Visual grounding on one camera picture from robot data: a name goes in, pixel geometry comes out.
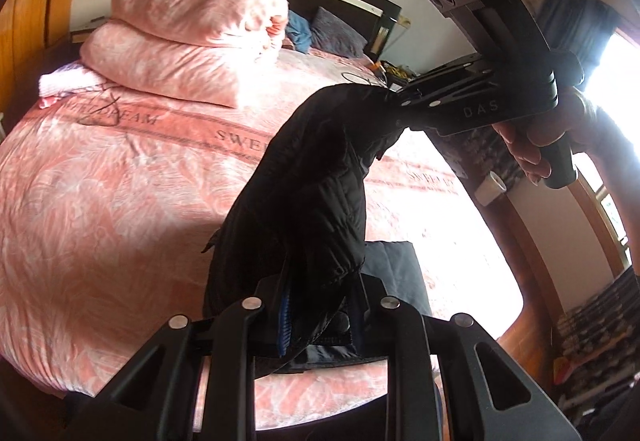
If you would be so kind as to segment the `person's right hand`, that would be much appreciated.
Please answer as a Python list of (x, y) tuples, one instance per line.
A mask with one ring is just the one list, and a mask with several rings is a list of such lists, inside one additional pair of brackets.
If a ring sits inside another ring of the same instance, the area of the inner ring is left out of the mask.
[(526, 178), (537, 185), (548, 179), (553, 167), (542, 157), (542, 149), (569, 138), (572, 149), (579, 153), (594, 153), (601, 142), (602, 124), (598, 110), (582, 91), (572, 86), (559, 94), (558, 105), (549, 112), (534, 116), (524, 130), (511, 121), (492, 125)]

